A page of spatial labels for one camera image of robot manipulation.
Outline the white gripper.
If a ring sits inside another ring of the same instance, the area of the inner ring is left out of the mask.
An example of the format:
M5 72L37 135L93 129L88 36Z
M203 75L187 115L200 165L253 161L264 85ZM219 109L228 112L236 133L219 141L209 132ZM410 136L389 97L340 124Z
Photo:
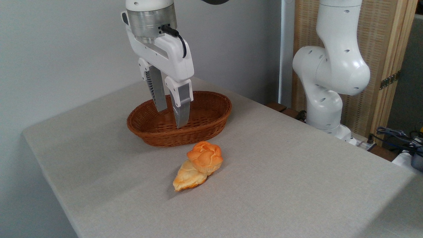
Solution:
M158 112L166 110L167 101L161 71L168 77L165 84L170 91L177 128L184 127L189 120L190 103L193 101L192 82L194 74L188 43L164 33L162 26L176 28L174 11L121 12L126 24L128 38L133 51L140 57L138 64L141 76Z

